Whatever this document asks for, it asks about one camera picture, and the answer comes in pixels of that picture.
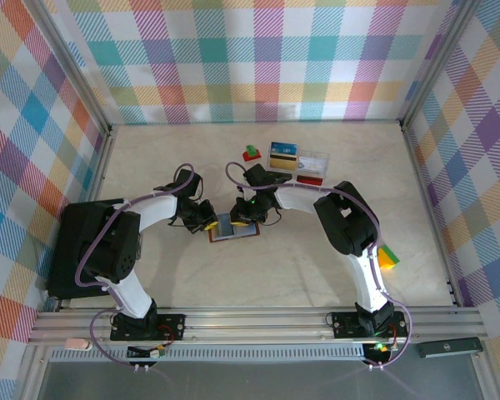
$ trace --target red object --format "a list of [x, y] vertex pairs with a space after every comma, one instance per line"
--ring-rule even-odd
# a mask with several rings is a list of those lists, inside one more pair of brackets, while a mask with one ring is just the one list
[[256, 149], [256, 152], [257, 152], [257, 154], [253, 157], [248, 156], [248, 152], [244, 152], [242, 154], [242, 159], [244, 161], [252, 161], [252, 160], [257, 160], [258, 158], [261, 158], [261, 153], [259, 152], [259, 150]]
[[298, 175], [297, 181], [300, 183], [306, 183], [308, 185], [322, 186], [323, 179], [321, 177], [306, 177], [304, 175]]

